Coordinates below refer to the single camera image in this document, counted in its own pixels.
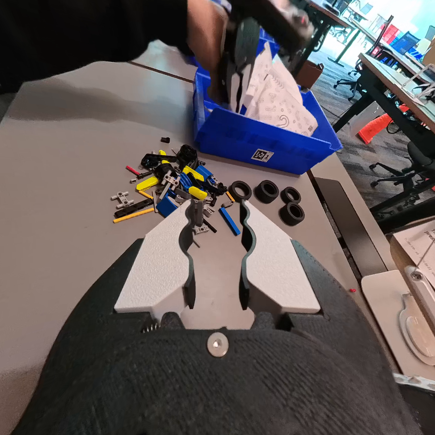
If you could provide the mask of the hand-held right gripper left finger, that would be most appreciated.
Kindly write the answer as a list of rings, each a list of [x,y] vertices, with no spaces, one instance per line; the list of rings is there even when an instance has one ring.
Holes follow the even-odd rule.
[[[188,200],[149,231],[115,303],[117,313],[165,313],[193,309],[196,283],[193,258],[194,203]]]

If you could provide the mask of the orange cone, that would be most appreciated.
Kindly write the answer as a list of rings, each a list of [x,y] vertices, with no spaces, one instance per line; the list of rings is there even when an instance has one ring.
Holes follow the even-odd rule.
[[[350,131],[365,144],[369,144],[374,136],[387,128],[391,121],[392,118],[380,105],[373,102],[353,118],[350,123]]]

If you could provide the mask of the white printed paper sheet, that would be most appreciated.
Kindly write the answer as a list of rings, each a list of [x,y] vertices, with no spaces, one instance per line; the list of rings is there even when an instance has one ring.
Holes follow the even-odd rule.
[[[396,232],[393,238],[435,287],[435,221]]]

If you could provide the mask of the pile of lego pieces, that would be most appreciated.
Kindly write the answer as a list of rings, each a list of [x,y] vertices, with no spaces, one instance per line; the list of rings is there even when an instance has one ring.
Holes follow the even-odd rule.
[[[114,224],[152,212],[166,218],[183,203],[193,200],[193,234],[208,231],[215,234],[217,229],[209,219],[216,211],[218,199],[227,199],[220,206],[226,210],[235,203],[228,187],[206,168],[197,151],[187,144],[177,151],[172,150],[172,155],[164,150],[147,153],[138,168],[126,165],[125,169],[133,175],[129,182],[134,185],[135,192],[144,199],[135,201],[128,197],[128,191],[122,190],[111,196],[111,201],[117,202]]]

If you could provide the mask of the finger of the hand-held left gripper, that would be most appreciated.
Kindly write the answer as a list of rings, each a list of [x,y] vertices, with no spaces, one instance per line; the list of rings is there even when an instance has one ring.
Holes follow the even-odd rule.
[[[210,85],[208,87],[208,96],[218,105],[229,105],[227,74],[230,61],[230,52],[223,51],[220,56],[215,55],[209,62]]]
[[[227,68],[227,94],[232,112],[240,113],[252,75],[252,63],[242,65],[241,70],[230,64]]]

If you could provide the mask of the black lego tire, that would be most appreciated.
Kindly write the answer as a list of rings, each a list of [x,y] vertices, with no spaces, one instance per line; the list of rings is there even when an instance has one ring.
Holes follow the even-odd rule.
[[[289,203],[299,204],[302,200],[299,191],[292,186],[287,186],[283,190],[281,190],[280,198],[285,204],[289,204]]]
[[[254,195],[259,202],[270,204],[280,195],[280,191],[274,182],[263,180],[254,188]]]
[[[296,226],[305,219],[304,210],[294,201],[281,207],[279,210],[279,216],[281,220],[289,226]]]
[[[252,196],[251,187],[244,181],[234,181],[228,187],[228,192],[237,203],[249,200]]]

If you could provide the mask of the blue plastic bin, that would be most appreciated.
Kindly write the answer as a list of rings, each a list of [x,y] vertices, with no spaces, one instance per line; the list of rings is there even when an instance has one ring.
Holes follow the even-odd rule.
[[[303,108],[317,122],[306,136],[285,129],[284,117],[274,126],[220,107],[209,97],[209,85],[208,72],[198,67],[193,83],[193,140],[203,153],[301,175],[343,149],[309,90],[298,89]]]

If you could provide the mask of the wooden table with black legs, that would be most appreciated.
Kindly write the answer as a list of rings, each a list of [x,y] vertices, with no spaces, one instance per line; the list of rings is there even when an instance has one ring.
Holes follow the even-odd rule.
[[[358,57],[363,69],[357,83],[362,88],[363,94],[335,121],[332,125],[333,130],[340,131],[352,117],[376,102],[415,145],[434,146],[434,101],[417,97],[414,93],[417,87],[414,79],[403,76],[366,54],[361,53]],[[388,98],[385,94],[387,91],[390,91],[395,98]],[[395,105],[395,99],[402,102],[412,112],[416,121],[411,121],[404,116]]]

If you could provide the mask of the cardboard box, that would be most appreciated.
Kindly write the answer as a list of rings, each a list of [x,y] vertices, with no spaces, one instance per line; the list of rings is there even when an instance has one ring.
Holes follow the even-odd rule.
[[[304,89],[311,90],[318,78],[321,76],[324,70],[322,63],[313,63],[306,60],[295,77],[296,83]]]

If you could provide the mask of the person's left hand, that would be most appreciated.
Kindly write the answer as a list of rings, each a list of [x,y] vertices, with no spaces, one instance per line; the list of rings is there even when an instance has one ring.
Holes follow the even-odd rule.
[[[213,1],[187,2],[187,44],[210,77],[218,70],[228,19],[226,9]]]

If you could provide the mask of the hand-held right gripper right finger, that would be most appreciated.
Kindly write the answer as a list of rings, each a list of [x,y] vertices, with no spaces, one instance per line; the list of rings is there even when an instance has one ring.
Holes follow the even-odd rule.
[[[321,307],[289,235],[248,200],[240,205],[242,246],[239,300],[243,310],[317,314]]]

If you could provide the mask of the white mounting plate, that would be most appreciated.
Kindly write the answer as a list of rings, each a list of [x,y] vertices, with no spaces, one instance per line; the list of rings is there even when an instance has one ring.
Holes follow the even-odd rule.
[[[434,380],[434,332],[399,270],[367,275],[362,292],[400,371]]]

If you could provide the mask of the black office chair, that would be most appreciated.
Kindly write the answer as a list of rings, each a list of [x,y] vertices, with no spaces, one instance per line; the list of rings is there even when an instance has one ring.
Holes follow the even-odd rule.
[[[414,206],[420,199],[420,194],[432,189],[435,185],[434,156],[424,155],[412,142],[407,145],[407,153],[411,165],[402,170],[396,170],[380,162],[369,166],[371,171],[379,166],[392,175],[371,182],[372,188],[375,188],[381,182],[392,182],[394,186],[400,185],[403,187],[403,192],[370,208],[370,212],[377,222]]]

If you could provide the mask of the person's left forearm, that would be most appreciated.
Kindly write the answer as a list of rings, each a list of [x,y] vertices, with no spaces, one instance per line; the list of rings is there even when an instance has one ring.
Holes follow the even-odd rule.
[[[187,45],[187,1],[2,0],[1,93],[94,62],[128,62],[160,40]]]

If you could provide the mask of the blue lego beam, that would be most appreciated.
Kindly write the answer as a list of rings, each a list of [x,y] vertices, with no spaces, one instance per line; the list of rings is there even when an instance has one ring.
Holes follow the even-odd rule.
[[[234,234],[234,236],[240,235],[241,231],[238,229],[236,223],[234,222],[232,217],[229,215],[226,208],[224,208],[223,206],[220,207],[219,213],[220,213],[221,217],[223,218],[223,220],[225,221],[226,225],[229,227],[231,232]]]

